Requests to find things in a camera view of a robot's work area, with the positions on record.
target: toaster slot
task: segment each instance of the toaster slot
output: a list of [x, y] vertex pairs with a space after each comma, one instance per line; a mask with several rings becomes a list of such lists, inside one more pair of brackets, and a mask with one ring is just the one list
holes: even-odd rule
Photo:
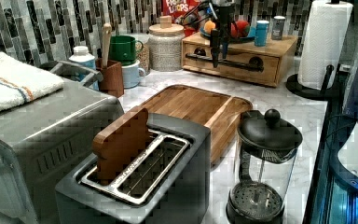
[[170, 163], [185, 142], [169, 136], [164, 137], [145, 160], [119, 185], [118, 191], [133, 198], [141, 198], [160, 181]]
[[95, 178], [96, 164], [79, 183], [107, 193], [121, 201], [141, 204], [158, 187], [175, 163], [190, 147], [181, 137], [149, 130], [153, 141], [109, 185], [101, 185]]

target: french press lid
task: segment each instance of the french press lid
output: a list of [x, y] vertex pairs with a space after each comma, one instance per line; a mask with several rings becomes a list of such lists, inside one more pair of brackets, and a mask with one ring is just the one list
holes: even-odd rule
[[298, 128], [281, 119], [276, 109], [268, 110], [264, 116], [258, 110], [242, 113], [238, 134], [246, 151], [265, 150], [287, 155], [302, 142]]

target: white dish towel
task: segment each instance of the white dish towel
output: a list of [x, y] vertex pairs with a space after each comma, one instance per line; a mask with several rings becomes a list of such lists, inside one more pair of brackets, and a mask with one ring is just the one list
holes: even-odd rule
[[0, 52], [0, 111], [62, 89], [62, 77]]

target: marble countertop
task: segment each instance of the marble countertop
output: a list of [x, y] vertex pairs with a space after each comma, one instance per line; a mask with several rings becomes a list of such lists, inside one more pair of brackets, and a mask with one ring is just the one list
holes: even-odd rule
[[[295, 73], [294, 66], [288, 75]], [[139, 86], [124, 90], [119, 98], [124, 111], [141, 104], [165, 87], [184, 84], [208, 91], [215, 91], [246, 99], [254, 109], [265, 113], [275, 108], [281, 117], [295, 125], [303, 134], [303, 142], [298, 148], [295, 166], [285, 197], [284, 224], [302, 223], [312, 179], [313, 167], [322, 132], [327, 102], [312, 101], [292, 94], [285, 88], [284, 77], [274, 88], [261, 87], [221, 77], [195, 74], [188, 71], [157, 72], [144, 77]], [[233, 186], [233, 164], [235, 156], [234, 139], [226, 153], [211, 170], [210, 204], [202, 224], [226, 224], [227, 197]]]

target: kitchen towel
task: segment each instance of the kitchen towel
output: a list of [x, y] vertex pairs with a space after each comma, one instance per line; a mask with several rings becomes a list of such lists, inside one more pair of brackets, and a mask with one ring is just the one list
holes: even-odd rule
[[0, 52], [0, 111], [62, 89], [63, 80]]
[[312, 2], [298, 70], [301, 85], [320, 90], [329, 64], [334, 66], [334, 70], [327, 88], [333, 85], [351, 10], [352, 4], [346, 2]]

